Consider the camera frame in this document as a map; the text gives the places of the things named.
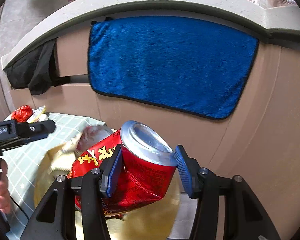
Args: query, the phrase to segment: finger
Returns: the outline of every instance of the finger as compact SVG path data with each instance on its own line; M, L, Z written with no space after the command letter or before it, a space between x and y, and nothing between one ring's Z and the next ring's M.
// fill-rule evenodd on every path
M10 214L11 213L11 205L8 205L4 209L0 209L0 211L5 213L5 214Z
M6 207L9 206L9 202L8 199L6 197L0 196L0 209L5 209Z
M0 162L0 168L2 170L2 173L4 175L7 175L7 173L8 173L8 165L7 165L7 163L6 163L6 161L4 159L2 159L1 162Z
M0 196L4 196L7 193L8 193L8 184L5 181L0 180Z
M8 177L6 174L4 174L3 172L0 172L0 181L3 181L4 183L7 184L8 186Z

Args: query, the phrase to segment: black device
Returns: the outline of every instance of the black device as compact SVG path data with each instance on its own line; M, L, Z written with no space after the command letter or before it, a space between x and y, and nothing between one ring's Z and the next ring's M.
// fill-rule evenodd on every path
M0 122L0 156L2 152L21 147L32 141L44 139L56 128L53 120L36 123L18 123L16 120ZM10 226L5 214L0 211L0 231L7 233Z
M187 169L191 178L191 184L185 185L181 175L183 186L190 198L198 199L190 240L215 240L219 196L225 196L224 240L280 240L266 210L240 175L217 176L189 158L182 145L177 149L184 163L178 164L179 173Z

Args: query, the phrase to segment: red can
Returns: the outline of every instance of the red can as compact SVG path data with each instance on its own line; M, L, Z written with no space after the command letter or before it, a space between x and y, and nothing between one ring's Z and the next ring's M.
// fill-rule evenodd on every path
M123 167L111 198L102 199L105 216L114 216L162 199L177 163L169 145L151 128L135 121L85 151L72 165L68 178L83 176L111 157L122 144ZM81 208L80 197L76 205Z

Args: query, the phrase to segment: microfiber towel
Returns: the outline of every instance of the microfiber towel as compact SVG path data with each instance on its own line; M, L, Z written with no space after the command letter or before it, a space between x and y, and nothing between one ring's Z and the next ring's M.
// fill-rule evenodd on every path
M240 99L257 48L244 32L193 18L92 22L90 85L102 95L224 119Z

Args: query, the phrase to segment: table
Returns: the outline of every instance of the table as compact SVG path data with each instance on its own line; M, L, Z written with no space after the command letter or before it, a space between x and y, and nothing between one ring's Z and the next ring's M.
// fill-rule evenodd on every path
M45 153L69 141L87 125L105 125L105 122L90 117L50 113L49 119L56 123L56 130L46 139L29 143L17 149L5 151L3 159L8 164L9 191L12 198L30 217L34 211L34 180ZM27 218L12 203L12 212L7 216L11 226L6 235L10 240L19 240L27 224Z

